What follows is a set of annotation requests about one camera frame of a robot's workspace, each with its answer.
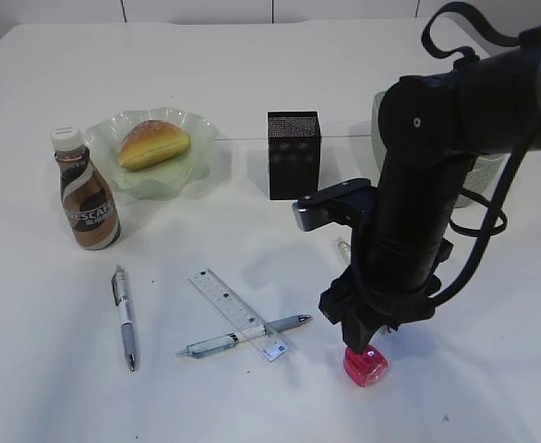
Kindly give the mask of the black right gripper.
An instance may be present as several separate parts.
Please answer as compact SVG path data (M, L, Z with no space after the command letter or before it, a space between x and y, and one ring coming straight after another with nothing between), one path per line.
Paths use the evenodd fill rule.
M352 238L349 269L324 294L322 312L361 354L385 325L432 317L431 295L454 204L475 155L462 149L456 83L405 76L384 95L379 130L387 154L375 207Z

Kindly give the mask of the blue black right robot arm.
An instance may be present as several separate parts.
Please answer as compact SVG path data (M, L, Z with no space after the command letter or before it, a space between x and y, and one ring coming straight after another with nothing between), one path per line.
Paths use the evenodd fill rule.
M328 222L351 228L351 261L320 297L319 308L342 328L343 342L363 352L381 328L431 318L475 274L489 240L508 219L502 206L530 150L541 150L541 26L515 37L497 32L474 7L445 5L504 53L481 59L467 46L442 50L448 73L401 77L384 94L379 133L386 156L376 186L349 180L319 193ZM508 161L477 228L455 223L475 161Z

